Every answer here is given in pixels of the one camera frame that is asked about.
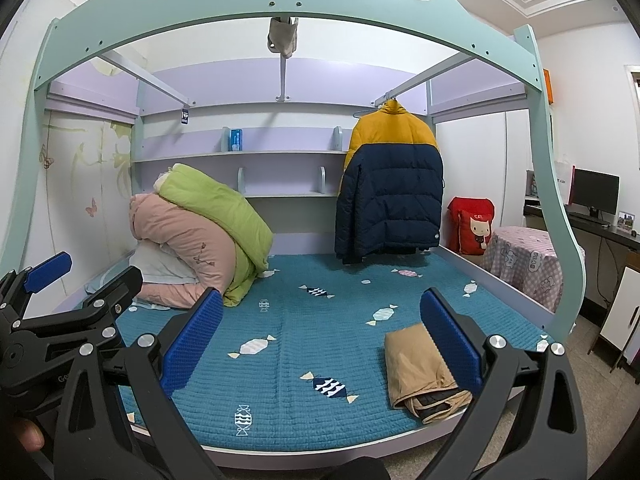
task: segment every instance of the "white shelf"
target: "white shelf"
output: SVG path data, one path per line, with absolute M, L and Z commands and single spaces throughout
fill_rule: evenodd
M 153 162 L 155 160 L 177 160 L 180 158 L 197 158 L 203 156 L 219 156 L 219 155 L 266 155 L 271 154 L 311 154 L 311 155 L 346 155 L 347 152 L 338 152 L 335 150 L 266 150 L 263 152 L 214 152 L 214 153 L 193 153 L 191 155 L 174 155 L 174 156 L 159 156 L 151 158 L 140 158 L 138 160 L 132 160 L 132 163 L 137 162 Z
M 338 193 L 318 193 L 310 191 L 308 193 L 247 193 L 243 195 L 245 198 L 302 198 L 302 197 L 322 197 L 322 198 L 335 198 Z

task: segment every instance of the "mint green bed frame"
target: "mint green bed frame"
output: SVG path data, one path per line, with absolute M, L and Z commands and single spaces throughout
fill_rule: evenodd
M 536 183 L 564 277 L 562 299 L 545 329 L 556 341 L 564 342 L 582 304 L 585 269 L 558 193 L 548 98 L 536 39 L 526 25 L 514 32 L 512 41 L 473 18 L 457 0 L 88 0 L 54 20 L 31 78 L 0 272 L 20 268 L 24 256 L 36 195 L 40 125 L 49 84 L 55 78 L 98 54 L 167 30 L 277 15 L 346 20 L 398 30 L 481 59 L 526 85 Z

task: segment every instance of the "floor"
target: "floor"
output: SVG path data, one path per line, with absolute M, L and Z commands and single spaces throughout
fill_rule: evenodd
M 636 386 L 634 377 L 623 369 L 609 373 L 610 362 L 615 356 L 606 344 L 597 345 L 595 352 L 587 355 L 597 334 L 598 328 L 594 324 L 578 317 L 576 327 L 566 343 L 587 425 L 589 476 L 616 447 L 640 409 L 640 385 Z M 513 413 L 505 410 L 494 439 L 479 466 L 489 464 L 498 457 L 513 418 Z M 392 480 L 416 478 L 445 439 L 386 457 L 384 462 Z M 260 472 L 227 469 L 224 473 L 229 480 L 318 480 L 325 471 Z

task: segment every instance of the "puffer jacket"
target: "puffer jacket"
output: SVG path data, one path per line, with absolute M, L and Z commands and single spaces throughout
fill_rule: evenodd
M 391 100 L 353 130 L 335 218 L 345 263 L 439 245 L 442 158 L 431 129 Z

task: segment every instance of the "pink checkered tablecloth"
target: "pink checkered tablecloth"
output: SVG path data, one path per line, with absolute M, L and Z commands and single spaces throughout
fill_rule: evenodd
M 580 248 L 584 260 L 584 250 Z M 562 270 L 546 231 L 499 227 L 482 257 L 481 267 L 514 286 L 551 312 L 562 296 Z

